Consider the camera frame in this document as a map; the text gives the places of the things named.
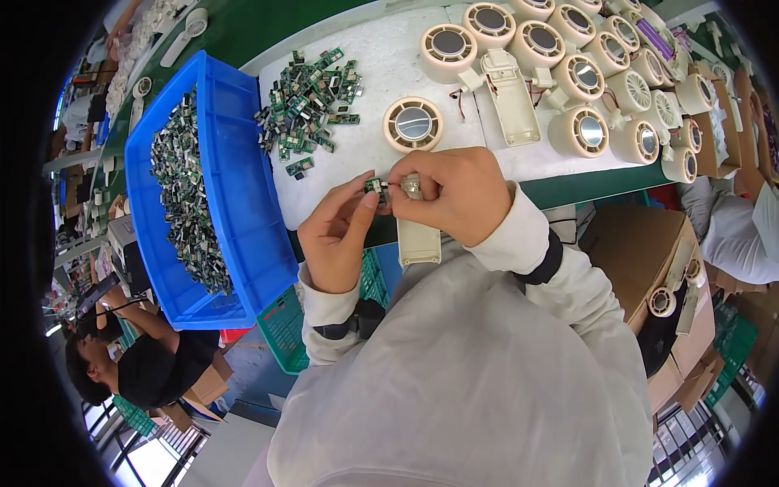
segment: green workbench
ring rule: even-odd
[[[366,0],[340,0],[339,2],[320,2],[315,0],[296,0],[293,2],[253,2],[250,0],[201,0],[197,5],[208,9],[208,29],[203,35],[190,41],[184,52],[172,68],[160,67],[160,59],[178,34],[184,29],[180,22],[169,35],[155,55],[146,64],[140,76],[152,79],[152,91],[146,96],[148,105],[164,87],[165,83],[178,71],[192,54],[205,49],[209,55],[229,65],[240,67],[259,53],[274,46],[283,39],[305,29],[321,20],[354,7],[369,3]],[[729,45],[731,35],[722,29],[728,38],[723,37],[723,45]],[[708,48],[713,48],[705,39],[705,28],[699,30],[696,39]],[[731,64],[735,58],[726,59]],[[125,101],[117,113],[111,133],[103,149],[104,157],[121,157],[127,140],[132,98]],[[589,172],[577,175],[557,176],[520,183],[522,190],[539,208],[545,210],[558,206],[582,203],[592,199],[605,198],[651,188],[670,183],[663,176],[660,162],[635,168],[612,169],[609,171]],[[289,232],[298,258],[297,236]],[[366,239],[367,246],[383,245],[397,240],[394,219],[377,217]]]

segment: black hair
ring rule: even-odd
[[[93,406],[99,406],[111,396],[111,390],[103,383],[94,382],[86,374],[90,363],[79,353],[78,343],[79,337],[75,334],[71,335],[65,343],[65,366],[68,369],[68,377],[82,399]]]
[[[73,330],[68,328],[68,324],[66,322],[62,322],[62,328],[60,328],[60,331],[62,332],[62,336],[65,337],[66,340],[68,340],[73,335]]]

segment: pile of circuit boards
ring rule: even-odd
[[[197,85],[153,135],[149,173],[162,187],[160,203],[171,224],[167,240],[176,248],[178,261],[209,294],[229,295],[233,282],[217,244],[200,167],[196,100]]]
[[[288,162],[292,154],[313,154],[317,146],[327,152],[336,147],[332,132],[325,125],[357,125],[360,115],[350,114],[349,106],[362,95],[362,77],[351,60],[343,68],[330,65],[344,57],[340,48],[324,51],[319,60],[307,65],[302,51],[292,52],[292,61],[273,83],[270,104],[255,114],[263,128],[259,144],[265,154],[279,144],[279,161]],[[287,173],[303,179],[303,168],[312,168],[310,157],[287,167]]]

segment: table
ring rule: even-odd
[[[149,76],[153,80],[152,91],[146,96],[146,103],[149,104],[178,68],[200,49],[206,49],[209,55],[227,64],[241,66],[245,72],[252,70],[259,72],[262,65],[270,64],[273,60],[288,55],[293,48],[309,44],[360,22],[403,9],[447,5],[447,3],[436,0],[422,2],[298,0],[296,5],[291,7],[289,2],[202,0],[199,6],[209,11],[209,26],[206,32],[192,39],[172,68],[161,68],[159,61],[162,55],[184,28],[183,23],[180,23],[171,35],[162,41],[160,48],[150,57],[146,67],[140,73],[140,76]],[[652,5],[656,2],[649,0],[647,3]],[[314,24],[317,24],[315,29],[307,29]],[[707,42],[703,33],[696,35],[696,39],[707,47],[712,45],[710,40]],[[104,157],[120,157],[123,154],[128,135],[131,104],[132,100],[127,100],[117,113],[114,127],[103,149]],[[537,179],[522,182],[520,186],[539,208],[549,209],[669,182],[663,176],[659,163],[655,163],[636,168]],[[291,240],[293,246],[298,247],[294,232],[291,232]],[[396,240],[394,220],[391,217],[377,217],[366,238],[366,245],[383,245]]]

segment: window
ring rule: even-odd
[[[117,483],[125,487],[180,483],[210,434],[198,425],[180,432],[168,423],[144,437],[124,422],[109,401],[101,406],[83,404],[82,411],[86,430]]]
[[[654,466],[646,485],[709,485],[724,468],[728,444],[722,425],[702,402],[689,414],[675,404],[658,415]]]

